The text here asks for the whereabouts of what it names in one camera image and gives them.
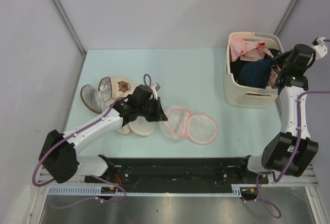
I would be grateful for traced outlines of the black bra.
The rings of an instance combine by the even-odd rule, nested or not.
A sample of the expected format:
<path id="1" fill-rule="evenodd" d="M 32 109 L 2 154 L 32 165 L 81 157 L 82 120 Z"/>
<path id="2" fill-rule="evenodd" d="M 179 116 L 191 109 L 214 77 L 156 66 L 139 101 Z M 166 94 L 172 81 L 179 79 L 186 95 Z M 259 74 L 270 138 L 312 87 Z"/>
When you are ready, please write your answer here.
<path id="1" fill-rule="evenodd" d="M 236 82 L 246 87 L 265 89 L 268 85 L 275 61 L 272 58 L 258 61 L 243 61 Z"/>

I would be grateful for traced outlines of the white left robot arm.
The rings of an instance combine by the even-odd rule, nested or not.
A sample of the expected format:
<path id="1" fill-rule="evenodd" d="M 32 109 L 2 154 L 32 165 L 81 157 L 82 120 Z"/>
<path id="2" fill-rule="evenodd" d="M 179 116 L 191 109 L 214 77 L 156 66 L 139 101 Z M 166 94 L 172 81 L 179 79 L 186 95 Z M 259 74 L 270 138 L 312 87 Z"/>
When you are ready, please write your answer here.
<path id="1" fill-rule="evenodd" d="M 117 130 L 144 117 L 147 122 L 167 121 L 158 90 L 160 85 L 139 85 L 132 94 L 120 97 L 110 107 L 90 122 L 71 131 L 47 134 L 38 166 L 43 166 L 57 183 L 65 183 L 75 175 L 96 176 L 107 183 L 113 179 L 114 170 L 101 156 L 85 157 L 81 152 L 110 131 Z"/>

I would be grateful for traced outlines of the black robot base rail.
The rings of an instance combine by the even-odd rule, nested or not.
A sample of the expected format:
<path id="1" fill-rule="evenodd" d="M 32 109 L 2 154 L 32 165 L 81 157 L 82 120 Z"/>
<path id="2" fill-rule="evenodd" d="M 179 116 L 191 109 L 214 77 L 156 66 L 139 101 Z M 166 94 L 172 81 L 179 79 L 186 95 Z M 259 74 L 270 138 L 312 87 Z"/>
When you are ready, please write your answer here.
<path id="1" fill-rule="evenodd" d="M 267 185 L 266 176 L 258 177 L 246 169 L 246 158 L 107 158 L 106 172 L 86 183 L 103 180 L 119 183 L 124 189 L 141 185 L 154 187 L 192 187 L 211 185 Z"/>

